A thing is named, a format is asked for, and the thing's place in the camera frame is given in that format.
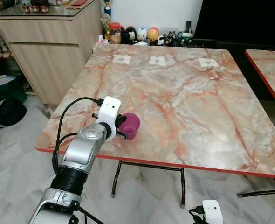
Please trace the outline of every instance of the pink cup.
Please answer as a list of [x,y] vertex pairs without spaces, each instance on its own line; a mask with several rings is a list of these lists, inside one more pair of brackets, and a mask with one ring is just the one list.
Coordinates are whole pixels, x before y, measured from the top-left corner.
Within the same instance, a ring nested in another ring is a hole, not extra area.
[[134,113],[125,113],[123,115],[127,117],[127,120],[121,124],[119,130],[127,134],[127,139],[133,139],[138,133],[140,120]]

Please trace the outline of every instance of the jar lid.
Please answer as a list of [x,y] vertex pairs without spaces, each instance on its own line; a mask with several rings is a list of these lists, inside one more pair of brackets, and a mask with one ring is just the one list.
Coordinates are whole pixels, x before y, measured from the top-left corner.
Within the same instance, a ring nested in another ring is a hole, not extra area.
[[110,23],[110,29],[120,29],[121,25],[118,22],[111,22]]

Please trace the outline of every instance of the cabinet door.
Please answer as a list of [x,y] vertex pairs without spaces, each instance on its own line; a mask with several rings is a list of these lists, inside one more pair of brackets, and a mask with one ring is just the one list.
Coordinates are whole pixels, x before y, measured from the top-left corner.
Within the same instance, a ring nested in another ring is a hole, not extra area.
[[11,43],[10,46],[44,104],[59,104],[84,67],[78,45]]

